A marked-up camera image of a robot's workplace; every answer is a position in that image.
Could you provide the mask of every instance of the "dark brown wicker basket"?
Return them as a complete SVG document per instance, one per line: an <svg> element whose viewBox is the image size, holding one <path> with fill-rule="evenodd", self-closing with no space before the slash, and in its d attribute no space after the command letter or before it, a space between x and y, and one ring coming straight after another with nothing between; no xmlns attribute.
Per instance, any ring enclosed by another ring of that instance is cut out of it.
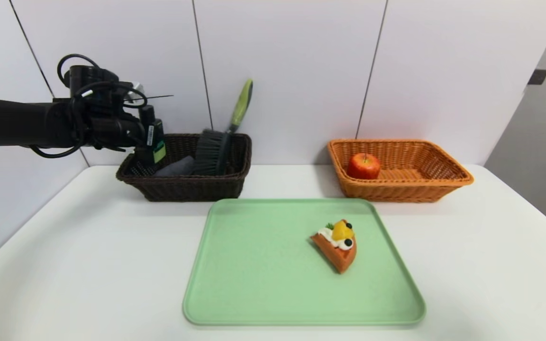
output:
<svg viewBox="0 0 546 341"><path fill-rule="evenodd" d="M159 168L189 155L195 157L199 136L199 134L165 135L165 158ZM140 190L149 201L217 201L225 198L237 198L250 169L251 157L252 140L250 137L246 134L234 134L231 137L226 175L218 177L136 175L134 167L137 162L134 154L130 154L117 170L117 179Z"/></svg>

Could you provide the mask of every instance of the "white table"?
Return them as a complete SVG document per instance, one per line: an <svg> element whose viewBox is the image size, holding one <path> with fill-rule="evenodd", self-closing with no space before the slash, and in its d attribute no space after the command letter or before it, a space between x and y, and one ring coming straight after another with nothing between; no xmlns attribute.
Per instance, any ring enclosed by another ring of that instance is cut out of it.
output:
<svg viewBox="0 0 546 341"><path fill-rule="evenodd" d="M0 250L0 341L546 341L546 217L480 166L434 204L375 203L427 302L412 327L199 327L182 298L212 203L85 170ZM341 197L331 166L252 166L242 198Z"/></svg>

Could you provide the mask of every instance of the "black cable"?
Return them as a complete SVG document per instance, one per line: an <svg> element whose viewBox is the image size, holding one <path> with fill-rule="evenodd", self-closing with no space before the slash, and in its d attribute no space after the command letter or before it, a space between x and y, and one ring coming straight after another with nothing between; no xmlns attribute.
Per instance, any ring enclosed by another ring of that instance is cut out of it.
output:
<svg viewBox="0 0 546 341"><path fill-rule="evenodd" d="M136 93L143 100L143 103L141 103L141 104L127 104L127 103L124 103L123 106L126 107L126 108L142 108L143 106L147 105L148 98L146 97L145 94L143 94L141 91L138 91L138 90L134 89L133 87L126 86L126 85L121 84L119 82L102 81L102 82L94 82L94 83L91 83L91 84L87 84L87 86L80 87L75 92L75 95L76 96L77 95L81 96L86 91L90 91L90 90L95 91L95 90L98 90L100 88L107 88L107 87L110 87L113 90L115 90L115 88L119 88L119 89L127 90L128 92Z"/></svg>
<svg viewBox="0 0 546 341"><path fill-rule="evenodd" d="M164 97L174 97L174 95L161 95L161 96L151 96L151 97L147 97L147 99L163 99ZM124 99L124 102L128 102L128 101L134 101L134 99Z"/></svg>
<svg viewBox="0 0 546 341"><path fill-rule="evenodd" d="M63 84L64 84L64 77L62 75L63 63L65 61L71 59L71 58L82 58L83 60L87 60L89 63L91 63L94 67L97 67L98 69L100 69L100 67L93 60L91 60L90 58L87 58L83 54L68 54L67 56L64 56L58 62L58 66L56 67L56 73L58 74L58 78L60 79L61 82L63 82ZM75 153L76 151L78 151L85 144L85 133L84 133L84 128L83 128L82 113L79 112L79 110L77 109L78 101L83 100L84 94L87 91L96 91L96 90L99 90L99 89L111 89L111 90L114 91L117 88L126 90L126 94L128 92L136 93L143 100L143 103L141 103L141 104L127 104L127 103L124 103L123 104L124 107L126 107L126 108L142 108L143 106L147 105L148 99L147 99L145 94L143 94L141 91L138 91L138 90L134 89L133 87L126 86L126 85L121 84L119 82L101 81L101 82L94 82L94 83L91 83L91 84L87 84L86 86L83 86L83 87L79 88L73 94L73 97L71 98L70 103L69 103L69 105L71 107L71 113L73 115L73 125L74 125L75 131L77 132L77 135L78 135L77 143L71 149L69 149L67 151L64 151L62 153L58 153L58 154L44 153L41 149L39 149L39 147L37 145L29 145L30 149L32 151L34 151L40 157L44 157L44 158L66 157L66 156L71 155L72 153Z"/></svg>
<svg viewBox="0 0 546 341"><path fill-rule="evenodd" d="M85 139L85 136L84 136L84 130L83 130L83 127L81 126L82 125L82 115L81 113L76 109L76 101L77 101L77 97L73 97L73 99L71 99L69 105L71 106L71 112L73 114L73 123L75 125L75 130L78 132L78 140L77 140L77 143L69 150L67 151L64 151L62 153L58 153L58 154L48 154L48 153L44 153L41 149L39 149L39 147L37 147L36 145L29 145L30 149L32 151L34 151L37 155L39 155L40 157L44 157L44 158L61 158L61 157L66 157L66 156L69 156L71 155L72 153L75 153L76 151L78 151L82 145L84 145L84 139Z"/></svg>
<svg viewBox="0 0 546 341"><path fill-rule="evenodd" d="M56 73L58 73L58 79L60 80L60 82L63 82L63 84L65 84L64 83L64 77L63 77L63 64L64 64L65 61L67 61L67 60L69 60L71 58L81 58L83 60L88 61L91 65L93 65L93 67L97 67L98 69L100 69L100 67L93 60L91 60L90 58L87 58L83 54L67 54L67 56L64 56L58 62L58 66L56 66Z"/></svg>

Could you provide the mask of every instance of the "brush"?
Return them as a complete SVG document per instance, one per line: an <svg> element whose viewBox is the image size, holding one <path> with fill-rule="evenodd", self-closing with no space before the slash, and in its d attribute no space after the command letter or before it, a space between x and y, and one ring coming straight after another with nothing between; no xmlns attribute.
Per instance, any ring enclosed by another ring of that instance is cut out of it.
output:
<svg viewBox="0 0 546 341"><path fill-rule="evenodd" d="M252 99L252 80L247 80L237 104L229 129L225 132L204 129L197 142L193 175L224 175L231 148L231 136L237 131Z"/></svg>

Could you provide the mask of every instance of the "green brush handle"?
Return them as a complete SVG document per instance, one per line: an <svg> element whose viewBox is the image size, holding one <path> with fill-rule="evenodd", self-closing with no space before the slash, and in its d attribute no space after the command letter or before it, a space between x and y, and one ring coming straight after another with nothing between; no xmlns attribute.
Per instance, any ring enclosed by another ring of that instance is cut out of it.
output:
<svg viewBox="0 0 546 341"><path fill-rule="evenodd" d="M231 117L231 125L229 127L229 133L234 133L239 128L243 117L246 115L247 107L250 105L250 100L252 99L252 80L247 80L239 99L237 99L237 104L235 110L233 110L233 116Z"/></svg>

